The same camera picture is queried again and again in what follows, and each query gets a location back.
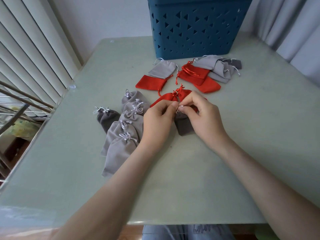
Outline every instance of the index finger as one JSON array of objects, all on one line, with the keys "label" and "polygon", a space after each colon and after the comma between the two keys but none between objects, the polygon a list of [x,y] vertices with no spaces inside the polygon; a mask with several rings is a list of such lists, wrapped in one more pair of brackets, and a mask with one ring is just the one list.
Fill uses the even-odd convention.
[{"label": "index finger", "polygon": [[189,95],[187,95],[179,104],[179,106],[183,105],[195,105],[197,106],[199,109],[201,108],[202,105],[204,105],[205,103],[207,103],[208,101],[201,96],[199,93],[197,93],[196,91],[192,91],[189,93]]},{"label": "index finger", "polygon": [[163,114],[166,109],[173,103],[174,101],[169,101],[169,100],[161,100],[158,103],[156,103],[152,108],[150,109],[154,109],[157,112],[159,112],[159,114]]}]

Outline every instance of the forearm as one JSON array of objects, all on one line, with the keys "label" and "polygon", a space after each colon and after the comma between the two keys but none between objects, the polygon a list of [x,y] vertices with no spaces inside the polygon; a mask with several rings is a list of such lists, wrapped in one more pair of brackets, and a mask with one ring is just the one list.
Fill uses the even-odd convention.
[{"label": "forearm", "polygon": [[154,153],[140,144],[118,171],[55,234],[54,239],[116,239]]},{"label": "forearm", "polygon": [[320,209],[226,137],[216,152],[248,190],[281,240],[320,239]]}]

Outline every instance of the hand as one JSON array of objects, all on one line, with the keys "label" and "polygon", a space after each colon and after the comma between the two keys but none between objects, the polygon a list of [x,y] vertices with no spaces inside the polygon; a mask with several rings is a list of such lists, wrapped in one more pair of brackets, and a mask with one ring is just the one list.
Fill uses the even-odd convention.
[{"label": "hand", "polygon": [[178,102],[161,100],[143,116],[143,136],[140,145],[153,153],[160,150],[166,141],[174,120]]},{"label": "hand", "polygon": [[[229,138],[223,128],[218,107],[199,93],[192,91],[179,105],[183,107],[179,107],[178,110],[189,117],[195,133],[212,150],[219,149],[221,143]],[[190,107],[191,105],[198,107],[199,114]]]}]

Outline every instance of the gray curtain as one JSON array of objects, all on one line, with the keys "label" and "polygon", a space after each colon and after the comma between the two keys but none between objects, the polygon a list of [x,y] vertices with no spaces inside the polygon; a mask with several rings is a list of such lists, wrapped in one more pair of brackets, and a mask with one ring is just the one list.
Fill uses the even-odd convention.
[{"label": "gray curtain", "polygon": [[320,0],[260,0],[254,33],[320,86]]}]

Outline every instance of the person's left hand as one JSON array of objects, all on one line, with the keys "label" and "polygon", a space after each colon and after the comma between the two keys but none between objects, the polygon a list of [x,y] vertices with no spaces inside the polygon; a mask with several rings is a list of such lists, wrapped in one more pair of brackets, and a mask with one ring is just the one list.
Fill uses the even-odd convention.
[{"label": "person's left hand", "polygon": [[140,145],[156,153],[166,141],[175,112],[179,103],[176,101],[161,100],[143,116],[143,136]]}]

